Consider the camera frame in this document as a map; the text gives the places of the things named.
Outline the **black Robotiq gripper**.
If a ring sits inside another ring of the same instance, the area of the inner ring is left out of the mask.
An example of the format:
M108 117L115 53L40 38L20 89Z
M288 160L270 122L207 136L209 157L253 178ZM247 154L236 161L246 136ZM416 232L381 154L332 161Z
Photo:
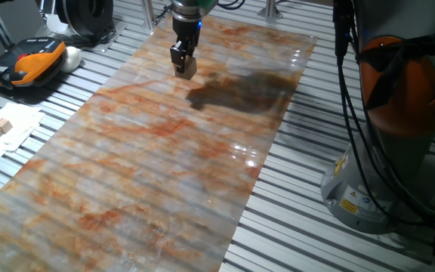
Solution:
M171 62L178 73L185 72L185 62L188 56L192 57L199 44L199 35L202 26L201 20L182 21L174 18L172 28L177 35L176 44L170 47Z

